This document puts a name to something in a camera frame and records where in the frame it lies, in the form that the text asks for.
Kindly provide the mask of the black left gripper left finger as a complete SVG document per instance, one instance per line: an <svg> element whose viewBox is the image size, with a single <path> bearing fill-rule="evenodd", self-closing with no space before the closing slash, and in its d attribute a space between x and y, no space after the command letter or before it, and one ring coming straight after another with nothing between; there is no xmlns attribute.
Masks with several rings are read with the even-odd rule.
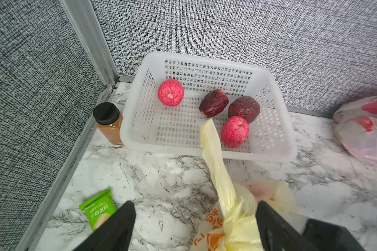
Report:
<svg viewBox="0 0 377 251"><path fill-rule="evenodd" d="M76 251L127 251L136 220L135 205L125 202Z"/></svg>

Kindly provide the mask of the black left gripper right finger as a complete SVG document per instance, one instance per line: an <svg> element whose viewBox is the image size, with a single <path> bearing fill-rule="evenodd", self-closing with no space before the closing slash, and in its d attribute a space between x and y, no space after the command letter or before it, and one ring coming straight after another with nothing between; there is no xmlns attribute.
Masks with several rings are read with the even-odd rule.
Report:
<svg viewBox="0 0 377 251"><path fill-rule="evenodd" d="M267 202L258 203L256 220L266 251L363 251L347 228L289 213L283 217Z"/></svg>

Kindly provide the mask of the pink wrinkled fruit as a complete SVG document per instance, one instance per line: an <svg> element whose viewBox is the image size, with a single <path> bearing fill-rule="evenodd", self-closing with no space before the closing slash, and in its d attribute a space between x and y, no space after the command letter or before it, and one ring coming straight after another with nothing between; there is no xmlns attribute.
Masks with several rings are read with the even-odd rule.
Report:
<svg viewBox="0 0 377 251"><path fill-rule="evenodd" d="M230 117L221 130L222 142L230 148L241 146L250 131L249 123L241 116Z"/></svg>
<svg viewBox="0 0 377 251"><path fill-rule="evenodd" d="M158 89L158 98L166 106L178 106L184 97L183 85L175 79L167 79Z"/></svg>

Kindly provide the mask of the dark purple fruit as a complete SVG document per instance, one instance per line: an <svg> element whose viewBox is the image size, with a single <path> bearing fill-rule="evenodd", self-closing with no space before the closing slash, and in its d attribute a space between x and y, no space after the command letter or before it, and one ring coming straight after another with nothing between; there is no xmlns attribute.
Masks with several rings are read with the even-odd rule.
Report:
<svg viewBox="0 0 377 251"><path fill-rule="evenodd" d="M200 103L199 110L206 118L212 118L220 114L228 105L227 95L219 89L208 93Z"/></svg>
<svg viewBox="0 0 377 251"><path fill-rule="evenodd" d="M242 96L230 104L228 117L240 116L251 124L259 116L260 110L260 105L254 98Z"/></svg>

